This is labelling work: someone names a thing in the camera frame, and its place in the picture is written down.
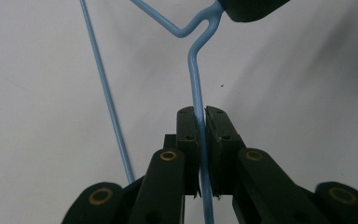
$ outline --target blue tube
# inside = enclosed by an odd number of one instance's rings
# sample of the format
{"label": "blue tube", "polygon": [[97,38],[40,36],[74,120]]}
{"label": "blue tube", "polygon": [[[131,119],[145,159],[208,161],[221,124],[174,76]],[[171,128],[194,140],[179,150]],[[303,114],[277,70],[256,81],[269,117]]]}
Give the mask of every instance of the blue tube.
{"label": "blue tube", "polygon": [[115,135],[117,139],[118,149],[120,150],[121,159],[124,163],[124,170],[126,171],[127,180],[129,183],[134,181],[130,159],[127,154],[127,149],[124,143],[123,135],[121,134],[120,125],[118,123],[117,113],[115,110],[115,105],[113,104],[112,94],[109,89],[109,84],[106,79],[106,74],[103,69],[103,61],[101,60],[100,51],[98,49],[97,40],[95,39],[95,34],[92,29],[92,24],[87,10],[85,0],[80,0],[80,5],[83,9],[84,19],[86,20],[87,30],[89,32],[89,40],[91,41],[92,50],[94,51],[95,62],[97,63],[98,72],[100,74],[101,82],[103,84],[103,93],[106,99],[107,107],[109,109],[110,119],[112,120],[113,129],[115,130]]}
{"label": "blue tube", "polygon": [[196,42],[190,48],[187,56],[188,68],[191,79],[191,90],[193,95],[193,106],[197,122],[200,129],[200,140],[201,140],[201,190],[202,190],[202,202],[204,208],[204,219],[205,223],[213,224],[213,201],[212,201],[212,190],[211,182],[208,173],[208,149],[205,134],[205,121],[200,85],[200,73],[197,65],[197,54],[199,50],[205,45],[205,43],[214,35],[219,26],[221,16],[224,9],[218,1],[216,1],[210,7],[203,9],[199,12],[194,19],[184,29],[179,29],[172,22],[166,19],[164,16],[159,14],[155,9],[146,4],[142,0],[131,0],[136,6],[147,13],[150,17],[156,20],[160,25],[165,27],[169,32],[177,37],[185,37],[191,34],[198,25],[207,20],[209,22],[208,28],[205,32],[196,40]]}

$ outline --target white surface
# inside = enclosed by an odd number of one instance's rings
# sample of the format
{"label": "white surface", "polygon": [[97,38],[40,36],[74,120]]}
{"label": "white surface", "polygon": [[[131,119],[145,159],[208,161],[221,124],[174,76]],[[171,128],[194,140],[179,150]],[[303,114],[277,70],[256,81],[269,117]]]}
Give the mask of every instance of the white surface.
{"label": "white surface", "polygon": [[[183,26],[212,0],[147,1]],[[127,0],[88,1],[136,177],[191,105],[186,54]],[[291,1],[221,26],[199,55],[205,105],[298,185],[358,189],[358,1]],[[86,187],[126,186],[79,2],[0,0],[0,223],[60,223]],[[216,223],[236,223],[228,196]],[[186,223],[201,223],[186,199]]]}

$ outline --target blue wire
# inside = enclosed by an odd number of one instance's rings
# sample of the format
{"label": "blue wire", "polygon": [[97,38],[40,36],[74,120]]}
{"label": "blue wire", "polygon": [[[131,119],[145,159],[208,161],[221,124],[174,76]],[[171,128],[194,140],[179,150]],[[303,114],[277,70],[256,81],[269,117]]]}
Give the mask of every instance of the blue wire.
{"label": "blue wire", "polygon": [[190,72],[191,79],[191,90],[193,95],[193,106],[195,110],[195,115],[200,129],[200,140],[201,140],[201,190],[202,190],[202,202],[204,208],[204,219],[207,224],[214,224],[213,219],[213,201],[212,201],[212,191],[211,191],[211,182],[208,173],[208,149],[206,142],[205,134],[205,122],[204,122],[204,112],[203,112],[203,103],[202,103],[202,94],[201,94],[201,85],[200,85],[200,73],[197,65],[197,54],[199,50],[205,45],[205,43],[214,35],[219,26],[221,16],[224,12],[224,9],[218,1],[216,1],[210,7],[203,9],[199,12],[194,19],[186,26],[184,29],[179,29],[172,22],[166,19],[164,16],[159,14],[155,9],[149,6],[147,3],[142,0],[131,0],[136,6],[141,10],[147,13],[150,17],[156,20],[160,25],[165,27],[169,32],[177,37],[185,37],[191,34],[198,25],[207,20],[209,22],[208,28],[205,32],[196,40],[196,42],[191,46],[190,51],[187,56],[188,68]]}
{"label": "blue wire", "polygon": [[134,181],[130,159],[127,154],[127,149],[124,143],[123,135],[121,134],[120,125],[118,123],[117,113],[115,110],[115,105],[113,104],[112,94],[109,90],[109,84],[106,79],[106,74],[103,69],[103,61],[101,60],[100,51],[98,49],[97,40],[95,39],[95,34],[92,29],[92,24],[87,10],[85,0],[80,0],[81,7],[83,9],[84,19],[86,20],[87,30],[89,32],[89,40],[91,41],[92,50],[94,51],[95,62],[97,63],[98,72],[100,73],[101,82],[103,84],[103,93],[106,99],[107,107],[109,109],[110,119],[112,120],[113,129],[115,130],[115,135],[117,139],[118,149],[120,150],[121,159],[124,163],[124,169],[126,171],[127,180],[129,183]]}

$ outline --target bent blue cable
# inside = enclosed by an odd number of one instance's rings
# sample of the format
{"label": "bent blue cable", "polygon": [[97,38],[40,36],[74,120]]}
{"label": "bent blue cable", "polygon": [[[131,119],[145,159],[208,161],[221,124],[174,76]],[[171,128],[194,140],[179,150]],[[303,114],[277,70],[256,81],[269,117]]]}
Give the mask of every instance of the bent blue cable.
{"label": "bent blue cable", "polygon": [[124,170],[126,172],[127,180],[129,183],[134,181],[132,168],[130,164],[130,159],[127,154],[127,149],[124,143],[123,135],[121,134],[120,125],[118,123],[117,113],[115,110],[115,105],[113,104],[112,94],[109,89],[109,84],[107,82],[106,74],[103,68],[103,61],[101,59],[100,51],[98,49],[97,40],[95,39],[95,34],[92,29],[92,24],[89,16],[89,11],[87,10],[85,0],[80,0],[80,5],[83,10],[84,19],[86,20],[87,30],[89,32],[89,40],[92,45],[92,50],[94,52],[95,62],[97,63],[98,72],[100,74],[100,79],[103,84],[103,93],[106,99],[107,107],[109,109],[110,119],[112,120],[113,129],[115,130],[115,135],[117,139],[118,149],[120,151],[121,159],[124,163]]}
{"label": "bent blue cable", "polygon": [[208,151],[205,134],[205,122],[204,112],[200,85],[200,73],[197,64],[197,54],[199,50],[205,45],[205,43],[214,35],[219,26],[221,16],[224,9],[218,1],[212,4],[210,7],[203,9],[199,12],[194,19],[184,28],[179,29],[171,21],[166,19],[164,16],[159,14],[155,9],[145,3],[143,0],[131,0],[136,6],[147,13],[160,25],[166,28],[169,32],[177,37],[185,37],[191,34],[202,21],[208,21],[208,27],[204,33],[196,40],[191,46],[187,56],[188,68],[191,79],[191,90],[193,96],[193,106],[195,115],[200,129],[200,140],[201,140],[201,160],[200,160],[200,173],[201,173],[201,190],[202,190],[202,202],[204,208],[204,219],[205,223],[213,224],[213,201],[212,201],[212,190],[211,183],[208,173]]}

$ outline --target straight blue cable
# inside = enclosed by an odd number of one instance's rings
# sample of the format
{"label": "straight blue cable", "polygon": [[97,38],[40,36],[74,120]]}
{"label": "straight blue cable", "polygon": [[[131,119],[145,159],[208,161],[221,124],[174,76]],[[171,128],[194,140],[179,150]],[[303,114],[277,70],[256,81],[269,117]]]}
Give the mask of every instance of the straight blue cable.
{"label": "straight blue cable", "polygon": [[200,85],[200,73],[197,64],[197,54],[206,42],[214,35],[219,26],[221,16],[224,9],[218,1],[216,1],[210,7],[205,8],[198,13],[194,19],[184,29],[179,29],[172,22],[159,14],[151,6],[143,2],[142,0],[131,0],[136,6],[142,9],[150,17],[156,20],[160,25],[166,28],[171,34],[177,37],[185,37],[191,34],[198,25],[207,20],[209,22],[208,28],[205,32],[196,40],[191,46],[187,55],[188,68],[191,79],[191,90],[193,95],[193,106],[197,122],[199,124],[200,140],[201,140],[201,160],[200,160],[200,173],[201,173],[201,190],[202,190],[202,202],[204,208],[204,219],[207,224],[214,224],[213,219],[213,201],[211,182],[208,173],[208,149],[205,133],[204,111],[202,103],[201,85]]}
{"label": "straight blue cable", "polygon": [[92,24],[89,16],[89,11],[87,10],[85,0],[80,0],[80,5],[83,9],[84,19],[86,20],[87,30],[89,32],[89,40],[91,41],[92,50],[94,51],[95,62],[97,63],[98,72],[100,74],[101,82],[103,84],[103,93],[106,99],[107,107],[109,109],[110,119],[112,120],[113,129],[115,130],[115,135],[117,139],[118,149],[120,151],[121,159],[124,163],[124,170],[126,171],[127,180],[129,183],[134,181],[130,159],[127,154],[127,149],[124,143],[123,135],[121,134],[120,125],[118,123],[117,113],[115,110],[115,105],[113,104],[112,94],[109,89],[109,84],[106,79],[106,74],[103,69],[103,61],[101,60],[100,51],[98,49],[97,40],[95,39],[95,34],[92,29]]}

